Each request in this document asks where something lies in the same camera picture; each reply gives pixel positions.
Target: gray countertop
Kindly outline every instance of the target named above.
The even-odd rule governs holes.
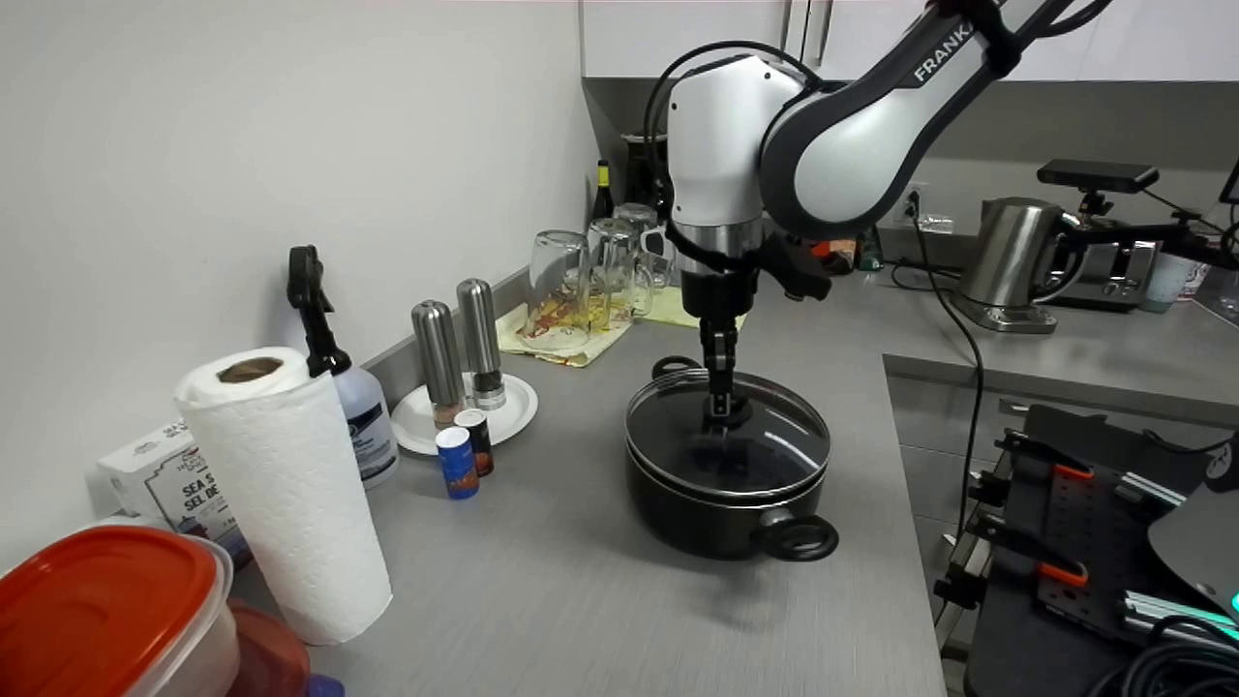
[[[982,335],[994,388],[1239,420],[1235,324],[1190,300],[1054,315],[1054,335]],[[832,426],[819,513],[845,542],[810,566],[706,561],[644,529],[623,411],[667,352],[698,357],[698,333],[637,324],[583,371],[506,357],[538,388],[538,417],[468,502],[418,457],[371,482],[396,602],[364,637],[312,650],[312,671],[361,697],[939,694],[886,393],[886,371],[966,374],[938,300],[845,277],[830,300],[763,294],[738,333],[738,367]]]

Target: salt shaker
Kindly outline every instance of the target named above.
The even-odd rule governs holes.
[[[498,335],[495,335],[495,294],[482,277],[458,285],[463,322],[463,361],[472,365],[472,404],[482,411],[504,406]]]
[[[426,391],[430,391],[430,406],[435,406],[435,429],[444,429],[444,426],[453,426],[458,411],[463,406],[453,308],[444,300],[418,300],[415,306],[415,335],[418,335]]]

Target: pot lid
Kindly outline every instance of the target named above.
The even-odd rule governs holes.
[[[126,694],[218,583],[168,529],[93,525],[0,575],[0,694]]]
[[[806,400],[737,371],[746,417],[713,432],[706,393],[702,371],[672,371],[630,404],[627,445],[652,477],[707,500],[774,500],[823,477],[830,429]]]

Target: black cooking pot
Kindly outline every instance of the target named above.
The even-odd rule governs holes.
[[[706,556],[815,561],[840,542],[815,513],[830,426],[795,391],[737,371],[744,417],[706,426],[707,374],[658,361],[627,406],[630,494],[648,525]]]

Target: robotic arm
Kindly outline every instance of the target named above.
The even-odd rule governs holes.
[[[1089,24],[1074,0],[934,0],[904,40],[861,81],[823,94],[763,56],[730,56],[683,78],[667,111],[672,238],[684,253],[684,308],[702,317],[713,382],[707,429],[744,417],[730,393],[737,317],[750,308],[757,266],[795,294],[823,298],[806,253],[766,235],[845,235],[880,219],[916,160],[1018,55]]]

